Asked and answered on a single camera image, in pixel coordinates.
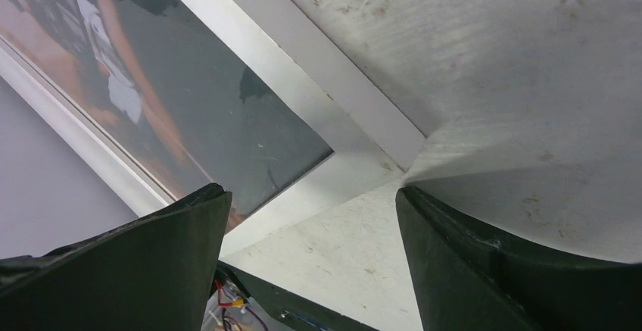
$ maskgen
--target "glass panel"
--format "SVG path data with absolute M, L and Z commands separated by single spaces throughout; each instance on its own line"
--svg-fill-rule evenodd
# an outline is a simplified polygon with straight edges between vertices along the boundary
M 0 34 L 175 195 L 232 190 L 229 229 L 332 153 L 180 0 L 0 0 Z

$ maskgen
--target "white frame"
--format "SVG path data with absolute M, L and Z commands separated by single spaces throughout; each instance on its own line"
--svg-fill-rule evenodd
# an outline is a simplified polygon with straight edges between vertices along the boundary
M 290 0 L 182 1 L 334 151 L 228 233 L 221 256 L 410 168 L 424 135 Z M 0 48 L 0 75 L 137 215 L 174 200 L 10 44 Z

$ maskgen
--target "black plastic part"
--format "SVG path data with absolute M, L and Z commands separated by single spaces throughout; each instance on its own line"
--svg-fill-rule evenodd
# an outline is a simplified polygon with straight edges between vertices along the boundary
M 642 266 L 557 251 L 462 214 L 420 189 L 397 215 L 425 329 L 637 330 Z
M 297 331 L 376 331 L 231 265 L 219 262 L 218 269 L 250 294 L 272 318 Z
M 0 261 L 0 329 L 199 330 L 232 194 L 208 185 L 40 257 Z

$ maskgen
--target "wire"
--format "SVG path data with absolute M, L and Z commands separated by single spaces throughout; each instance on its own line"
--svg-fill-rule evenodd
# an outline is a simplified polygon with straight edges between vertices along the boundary
M 269 330 L 267 329 L 267 325 L 265 324 L 265 322 L 264 322 L 263 320 L 261 320 L 261 318 L 259 317 L 259 315 L 258 315 L 258 314 L 256 314 L 256 312 L 254 312 L 254 311 L 253 311 L 251 308 L 249 308 L 249 307 L 245 307 L 245 309 L 246 309 L 246 310 L 248 310 L 248 311 L 250 311 L 250 313 L 252 314 L 252 316 L 256 317 L 256 319 L 259 321 L 259 323 L 261 324 L 261 326 L 263 326 L 263 331 L 269 331 Z
M 225 317 L 225 320 L 226 320 L 227 322 L 230 322 L 232 325 L 234 325 L 234 327 L 236 327 L 236 328 L 238 329 L 238 331 L 243 331 L 243 330 L 245 329 L 245 328 L 244 328 L 243 326 L 241 326 L 241 324 L 240 324 L 240 323 L 239 323 L 239 322 L 238 322 L 234 317 L 232 317 L 232 316 L 227 316 L 227 317 Z
M 217 294 L 218 294 L 218 299 L 219 299 L 219 306 L 220 307 L 232 307 L 234 305 L 233 302 L 225 302 L 225 303 L 221 302 L 221 294 L 223 293 L 223 287 L 220 285 L 220 282 L 217 279 L 215 279 L 214 282 L 217 285 Z
M 227 310 L 225 308 L 221 308 L 221 320 L 223 320 L 223 329 L 225 331 L 232 331 L 232 326 L 229 324 L 229 321 L 226 320 L 226 313 Z

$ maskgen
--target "dirty white surface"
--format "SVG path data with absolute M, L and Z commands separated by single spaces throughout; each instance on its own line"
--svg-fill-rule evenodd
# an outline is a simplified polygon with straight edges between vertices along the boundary
M 642 261 L 642 0 L 293 0 L 429 135 L 410 178 L 539 243 Z M 419 330 L 391 183 L 226 260 Z

